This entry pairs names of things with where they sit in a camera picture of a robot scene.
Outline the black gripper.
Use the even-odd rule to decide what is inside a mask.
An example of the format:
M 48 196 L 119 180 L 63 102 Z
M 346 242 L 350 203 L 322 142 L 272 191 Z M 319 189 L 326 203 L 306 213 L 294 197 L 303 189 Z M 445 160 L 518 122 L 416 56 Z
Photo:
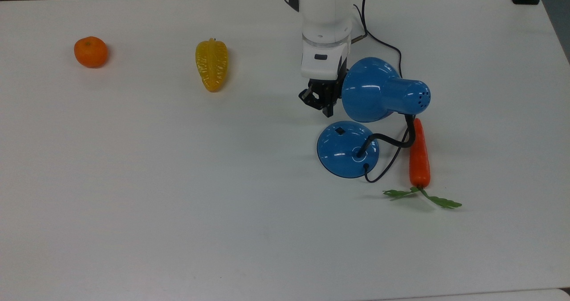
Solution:
M 342 85 L 346 74 L 347 69 L 341 69 L 334 81 L 311 79 L 311 87 L 302 90 L 299 98 L 306 106 L 322 110 L 324 116 L 333 116 L 334 105 L 342 98 Z

